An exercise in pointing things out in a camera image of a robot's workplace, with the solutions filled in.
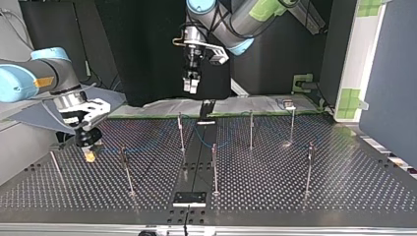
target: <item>black curtain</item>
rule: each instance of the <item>black curtain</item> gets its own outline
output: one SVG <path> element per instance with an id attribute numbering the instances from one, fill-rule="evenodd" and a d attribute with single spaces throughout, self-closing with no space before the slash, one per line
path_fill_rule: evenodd
<path id="1" fill-rule="evenodd" d="M 172 44 L 185 21 L 185 0 L 95 0 L 128 103 L 174 97 L 224 99 L 230 95 L 230 66 L 203 65 L 198 93 L 183 91 L 183 48 Z M 230 7 L 230 1 L 223 2 Z M 220 44 L 215 38 L 210 43 Z"/>

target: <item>robotic arm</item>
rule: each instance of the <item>robotic arm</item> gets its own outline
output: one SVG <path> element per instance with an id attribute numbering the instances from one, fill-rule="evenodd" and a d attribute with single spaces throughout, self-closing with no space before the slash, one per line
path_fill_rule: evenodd
<path id="1" fill-rule="evenodd" d="M 1 102 L 31 99 L 46 91 L 51 96 L 43 99 L 53 99 L 64 123 L 57 121 L 75 131 L 77 146 L 86 161 L 93 162 L 101 146 L 101 132 L 95 126 L 110 112 L 110 104 L 87 99 L 64 49 L 34 51 L 28 62 L 0 60 Z"/>
<path id="2" fill-rule="evenodd" d="M 246 0 L 231 14 L 218 0 L 186 0 L 187 20 L 181 38 L 172 40 L 184 46 L 184 91 L 196 93 L 202 77 L 201 64 L 206 51 L 212 51 L 209 61 L 222 65 L 228 55 L 222 46 L 208 43 L 213 34 L 234 55 L 243 54 L 254 42 L 254 34 L 268 19 L 295 7 L 299 0 Z"/>

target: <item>yellow tape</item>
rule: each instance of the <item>yellow tape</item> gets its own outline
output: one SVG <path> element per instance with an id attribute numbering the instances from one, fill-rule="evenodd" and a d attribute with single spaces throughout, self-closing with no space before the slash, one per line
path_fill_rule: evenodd
<path id="1" fill-rule="evenodd" d="M 36 79 L 33 83 L 38 88 L 48 87 L 48 86 L 52 85 L 53 79 L 55 79 L 55 78 L 54 77 L 45 77 L 45 78 Z"/>

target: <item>metal rod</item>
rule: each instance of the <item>metal rod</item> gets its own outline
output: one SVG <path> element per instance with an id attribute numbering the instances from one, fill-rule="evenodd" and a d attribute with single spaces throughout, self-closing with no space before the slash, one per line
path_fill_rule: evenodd
<path id="1" fill-rule="evenodd" d="M 53 163 L 55 165 L 56 170 L 58 171 L 59 177 L 61 178 L 62 184 L 65 187 L 64 176 L 62 175 L 61 168 L 59 167 L 58 161 L 56 159 L 55 153 L 53 151 L 49 152 L 52 156 Z"/>
<path id="2" fill-rule="evenodd" d="M 309 160 L 309 173 L 307 174 L 306 197 L 310 194 L 310 178 L 312 174 L 312 162 Z"/>
<path id="3" fill-rule="evenodd" d="M 128 160 L 128 157 L 126 156 L 126 147 L 125 146 L 120 147 L 120 160 L 122 162 L 122 167 L 126 171 L 126 176 L 128 178 L 128 181 L 129 181 L 129 188 L 130 188 L 129 196 L 134 197 L 136 195 L 136 193 L 135 193 L 135 190 L 133 188 L 132 178 L 131 178 L 131 174 L 130 174 L 130 171 L 129 171 L 129 160 Z"/>
<path id="4" fill-rule="evenodd" d="M 293 133 L 294 133 L 294 120 L 295 120 L 295 109 L 292 110 L 292 118 L 291 118 L 291 133 L 289 137 L 289 142 L 292 144 Z"/>
<path id="5" fill-rule="evenodd" d="M 218 196 L 220 192 L 218 191 L 218 185 L 217 185 L 217 150 L 216 145 L 213 144 L 211 148 L 211 158 L 212 158 L 212 167 L 214 171 L 214 195 Z"/>
<path id="6" fill-rule="evenodd" d="M 310 194 L 310 178 L 311 178 L 311 172 L 312 172 L 312 166 L 314 164 L 315 158 L 316 158 L 316 148 L 313 145 L 313 142 L 309 143 L 309 173 L 307 175 L 307 185 L 306 185 L 306 198 Z"/>
<path id="7" fill-rule="evenodd" d="M 250 143 L 250 150 L 254 147 L 254 113 L 251 110 L 251 143 Z"/>
<path id="8" fill-rule="evenodd" d="M 181 137 L 181 150 L 182 152 L 185 152 L 185 146 L 184 146 L 184 134 L 183 134 L 183 127 L 181 123 L 181 112 L 178 115 L 178 129 L 180 130 L 180 137 Z"/>
<path id="9" fill-rule="evenodd" d="M 130 175 L 130 172 L 129 172 L 129 168 L 126 168 L 126 174 L 128 176 L 129 186 L 130 186 L 130 189 L 131 189 L 130 195 L 131 195 L 131 197 L 133 197 L 136 194 L 135 194 L 135 190 L 133 189 L 133 184 L 132 184 L 132 179 L 131 179 L 131 175 Z"/>

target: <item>metal optical breadboard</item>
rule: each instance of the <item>metal optical breadboard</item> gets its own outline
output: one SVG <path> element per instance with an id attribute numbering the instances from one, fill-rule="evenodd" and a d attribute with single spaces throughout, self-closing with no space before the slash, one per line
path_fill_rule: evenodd
<path id="1" fill-rule="evenodd" d="M 194 124 L 184 121 L 186 144 Z M 56 152 L 63 182 L 47 156 L 2 186 L 0 221 L 166 224 L 183 163 L 177 121 L 107 120 L 99 128 L 105 149 L 94 163 L 77 147 Z M 121 146 L 127 147 L 134 197 Z"/>
<path id="2" fill-rule="evenodd" d="M 417 182 L 331 118 L 297 116 L 289 146 L 290 116 L 255 117 L 252 151 L 249 117 L 217 124 L 219 196 L 206 225 L 417 228 Z M 317 159 L 306 193 L 309 142 Z"/>
<path id="3" fill-rule="evenodd" d="M 184 119 L 184 156 L 176 119 L 107 120 L 100 126 L 105 151 L 95 163 L 75 147 L 56 152 L 64 183 L 46 156 L 1 186 L 0 224 L 417 228 L 411 176 L 324 115 L 296 116 L 288 146 L 290 122 L 290 116 L 256 116 L 250 151 L 249 117 L 197 128 Z M 213 143 L 218 196 L 212 194 Z M 317 159 L 306 195 L 308 143 Z M 117 153 L 122 145 L 134 198 Z M 176 192 L 207 193 L 207 206 L 174 208 Z"/>

